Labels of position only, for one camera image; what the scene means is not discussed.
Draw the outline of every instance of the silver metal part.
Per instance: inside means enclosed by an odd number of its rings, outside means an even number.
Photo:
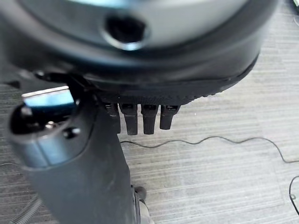
[[[47,129],[52,129],[56,126],[56,124],[53,121],[49,121],[46,125],[45,128]]]
[[[19,0],[57,32],[123,50],[171,47],[216,29],[249,0]],[[146,24],[144,39],[127,43],[105,30],[109,16],[130,16]]]
[[[75,105],[68,86],[29,92],[22,94],[29,108],[53,108]]]

